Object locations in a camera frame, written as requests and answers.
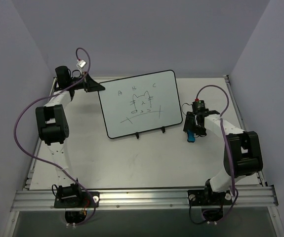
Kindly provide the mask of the blue bone-shaped eraser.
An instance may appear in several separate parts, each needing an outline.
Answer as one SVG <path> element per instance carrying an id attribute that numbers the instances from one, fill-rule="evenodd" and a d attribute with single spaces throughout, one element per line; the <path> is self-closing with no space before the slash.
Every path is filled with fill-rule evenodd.
<path id="1" fill-rule="evenodd" d="M 187 131 L 187 142 L 194 143 L 196 140 L 194 132 Z"/>

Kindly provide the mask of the white whiteboard black frame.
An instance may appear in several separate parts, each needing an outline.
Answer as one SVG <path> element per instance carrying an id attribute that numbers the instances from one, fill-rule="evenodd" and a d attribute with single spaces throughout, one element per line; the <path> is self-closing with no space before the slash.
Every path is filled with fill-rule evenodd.
<path id="1" fill-rule="evenodd" d="M 104 81 L 99 91 L 107 136 L 116 139 L 183 121 L 174 71 Z"/>

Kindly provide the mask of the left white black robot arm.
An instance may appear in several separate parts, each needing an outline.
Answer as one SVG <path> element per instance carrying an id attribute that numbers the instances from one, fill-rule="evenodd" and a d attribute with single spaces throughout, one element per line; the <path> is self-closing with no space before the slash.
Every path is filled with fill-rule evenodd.
<path id="1" fill-rule="evenodd" d="M 53 97 L 44 106 L 35 109 L 39 138 L 49 149 L 56 168 L 58 184 L 54 195 L 58 200 L 65 199 L 72 207 L 78 207 L 83 202 L 83 190 L 78 179 L 73 178 L 72 166 L 67 150 L 67 138 L 70 130 L 64 109 L 72 102 L 75 91 L 104 91 L 105 87 L 94 81 L 91 76 L 81 73 L 79 78 L 72 76 L 67 66 L 55 69 L 56 86 Z"/>

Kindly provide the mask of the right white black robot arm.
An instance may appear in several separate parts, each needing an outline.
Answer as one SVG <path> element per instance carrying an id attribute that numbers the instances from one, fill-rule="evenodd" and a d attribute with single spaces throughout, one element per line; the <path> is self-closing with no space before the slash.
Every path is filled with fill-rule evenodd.
<path id="1" fill-rule="evenodd" d="M 221 193 L 232 189 L 235 191 L 237 181 L 260 172 L 263 160 L 258 134 L 245 131 L 226 121 L 222 113 L 209 110 L 203 100 L 195 99 L 192 111 L 186 113 L 183 131 L 187 141 L 194 143 L 196 138 L 205 137 L 212 132 L 224 141 L 223 166 L 220 171 L 206 183 L 203 198 L 207 203 L 216 203 Z"/>

